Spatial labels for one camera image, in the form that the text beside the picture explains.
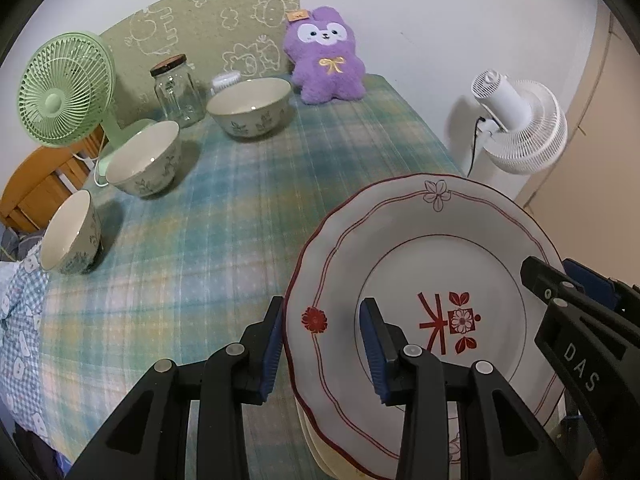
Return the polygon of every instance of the yellow bow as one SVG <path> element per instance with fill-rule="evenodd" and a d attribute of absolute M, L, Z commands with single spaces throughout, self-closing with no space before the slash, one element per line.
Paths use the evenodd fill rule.
<path fill-rule="evenodd" d="M 318 65 L 329 67 L 329 70 L 326 71 L 327 75 L 334 72 L 342 73 L 342 70 L 340 70 L 338 63 L 342 65 L 345 64 L 346 61 L 342 56 L 334 57 L 333 59 L 331 59 L 330 57 L 323 57 L 320 61 L 318 61 Z"/>

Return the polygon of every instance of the bowl rim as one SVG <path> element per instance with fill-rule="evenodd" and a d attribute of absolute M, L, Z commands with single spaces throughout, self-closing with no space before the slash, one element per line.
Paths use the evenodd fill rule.
<path fill-rule="evenodd" d="M 287 91 L 283 92 L 282 95 L 280 95 L 278 98 L 275 98 L 273 101 L 271 101 L 270 103 L 267 103 L 259 108 L 256 108 L 255 110 L 247 110 L 244 112 L 234 112 L 231 114 L 215 114 L 211 111 L 209 111 L 209 105 L 220 95 L 224 94 L 227 90 L 234 88 L 238 85 L 245 85 L 247 83 L 251 83 L 251 82 L 255 82 L 255 81 L 262 81 L 262 80 L 266 80 L 266 79 L 271 79 L 271 80 L 277 80 L 277 81 L 282 81 L 283 83 L 287 84 Z M 255 112 L 258 112 L 260 110 L 264 110 L 265 108 L 268 108 L 270 106 L 273 106 L 276 103 L 279 103 L 280 101 L 282 101 L 283 99 L 286 99 L 292 92 L 293 90 L 293 86 L 291 85 L 291 83 L 289 81 L 287 81 L 286 79 L 283 79 L 281 77 L 256 77 L 256 78 L 252 78 L 252 79 L 247 79 L 246 81 L 241 81 L 239 83 L 236 83 L 235 85 L 231 85 L 228 86 L 227 88 L 221 90 L 220 92 L 218 92 L 217 94 L 215 94 L 211 99 L 209 99 L 209 101 L 207 101 L 207 105 L 205 106 L 205 109 L 207 111 L 207 114 L 209 114 L 212 117 L 234 117 L 234 116 L 240 116 L 240 115 L 244 115 L 244 114 L 252 114 Z"/>
<path fill-rule="evenodd" d="M 66 250 L 65 253 L 62 254 L 62 256 L 60 256 L 56 262 L 49 267 L 46 267 L 44 265 L 44 263 L 42 262 L 42 250 L 44 248 L 44 243 L 47 240 L 47 233 L 49 232 L 49 227 L 51 226 L 51 224 L 53 223 L 53 221 L 56 219 L 56 216 L 58 215 L 58 213 L 60 211 L 62 211 L 65 207 L 65 204 L 68 203 L 69 199 L 73 196 L 81 196 L 84 194 L 87 194 L 89 196 L 89 202 L 87 202 L 86 205 L 86 211 L 84 212 L 84 219 L 82 220 L 82 225 L 80 226 L 80 229 L 82 229 L 82 227 L 84 227 L 84 222 L 87 219 L 87 215 L 89 214 L 89 211 L 91 210 L 91 207 L 94 203 L 94 198 L 91 196 L 91 193 L 89 193 L 86 189 L 79 189 L 78 191 L 76 191 L 75 193 L 71 194 L 71 196 L 69 196 L 61 205 L 60 207 L 56 210 L 56 212 L 54 213 L 54 215 L 51 217 L 51 220 L 49 220 L 49 224 L 47 225 L 47 229 L 44 232 L 44 236 L 42 237 L 42 242 L 40 245 L 40 266 L 42 267 L 42 270 L 49 272 L 50 270 L 55 269 L 57 266 L 59 266 L 59 264 L 67 257 L 69 256 L 69 254 L 71 254 L 71 251 L 73 250 L 73 248 L 75 247 L 75 245 L 78 243 L 78 238 L 79 238 L 79 234 L 80 234 L 80 230 L 78 230 L 78 233 L 76 234 L 76 236 L 74 237 L 74 241 L 71 242 L 71 245 L 69 245 L 68 250 Z"/>
<path fill-rule="evenodd" d="M 158 121 L 155 124 L 150 124 L 148 127 L 144 128 L 143 130 L 140 130 L 138 133 L 136 133 L 134 136 L 132 136 L 127 142 L 125 142 L 122 146 L 120 146 L 119 148 L 117 148 L 116 150 L 114 150 L 113 155 L 111 157 L 111 160 L 109 162 L 109 167 L 107 168 L 107 171 L 104 175 L 104 179 L 107 181 L 108 184 L 111 184 L 112 186 L 119 186 L 120 184 L 124 184 L 126 182 L 131 181 L 132 179 L 135 179 L 137 177 L 139 177 L 141 174 L 143 174 L 146 170 L 148 170 L 148 168 L 150 168 L 151 166 L 155 166 L 156 163 L 159 163 L 159 160 L 161 158 L 161 156 L 156 157 L 156 160 L 154 160 L 153 162 L 149 162 L 144 168 L 142 168 L 139 172 L 134 173 L 131 176 L 128 176 L 127 178 L 123 178 L 122 180 L 109 180 L 109 168 L 111 167 L 111 165 L 113 164 L 114 159 L 117 156 L 117 153 L 119 150 L 121 150 L 122 148 L 124 148 L 127 143 L 130 140 L 135 139 L 137 136 L 142 136 L 142 134 L 144 134 L 145 132 L 147 132 L 150 128 L 152 128 L 153 126 L 156 126 L 156 124 L 162 124 L 162 123 L 173 123 L 177 126 L 177 129 L 175 131 L 175 135 L 174 138 L 172 139 L 172 141 L 167 145 L 167 147 L 164 149 L 164 151 L 162 152 L 162 155 L 164 155 L 175 143 L 176 140 L 179 138 L 180 136 L 180 125 L 175 122 L 175 121 Z"/>

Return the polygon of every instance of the black power cord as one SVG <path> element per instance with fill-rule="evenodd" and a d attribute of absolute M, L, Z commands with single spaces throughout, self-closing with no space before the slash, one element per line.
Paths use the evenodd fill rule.
<path fill-rule="evenodd" d="M 466 173 L 468 177 L 471 174 L 471 170 L 474 168 L 474 162 L 476 161 L 476 143 L 478 142 L 478 124 L 484 123 L 486 119 L 484 117 L 478 117 L 476 120 L 476 127 L 474 128 L 474 145 L 471 148 L 471 166 L 469 166 L 469 171 Z"/>

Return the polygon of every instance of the white lettering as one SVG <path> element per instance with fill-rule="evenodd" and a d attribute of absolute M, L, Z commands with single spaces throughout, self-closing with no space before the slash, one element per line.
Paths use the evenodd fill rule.
<path fill-rule="evenodd" d="M 596 372 L 594 372 L 593 374 L 591 374 L 591 377 L 589 377 L 589 382 L 584 383 L 584 387 L 587 388 L 587 390 L 589 390 L 590 392 L 592 392 L 593 389 L 596 387 L 595 381 L 599 381 L 599 380 L 600 380 L 600 376 Z"/>
<path fill-rule="evenodd" d="M 578 363 L 578 365 L 574 368 L 574 372 L 576 370 L 580 371 L 580 378 L 582 378 L 582 373 L 584 372 L 584 365 L 587 364 L 587 359 L 583 359 Z"/>
<path fill-rule="evenodd" d="M 570 361 L 575 356 L 575 346 L 573 343 L 569 343 L 569 346 L 566 348 L 566 352 L 564 353 L 564 358 L 567 361 Z"/>

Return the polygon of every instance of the brown jar lid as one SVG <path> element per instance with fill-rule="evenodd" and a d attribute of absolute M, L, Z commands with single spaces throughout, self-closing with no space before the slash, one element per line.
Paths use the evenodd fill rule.
<path fill-rule="evenodd" d="M 187 61 L 186 54 L 178 54 L 177 56 L 172 56 L 169 59 L 165 59 L 158 63 L 155 67 L 153 67 L 149 72 L 153 77 L 157 75 L 163 74 L 165 72 L 169 72 L 169 70 L 180 66 L 182 63 Z"/>

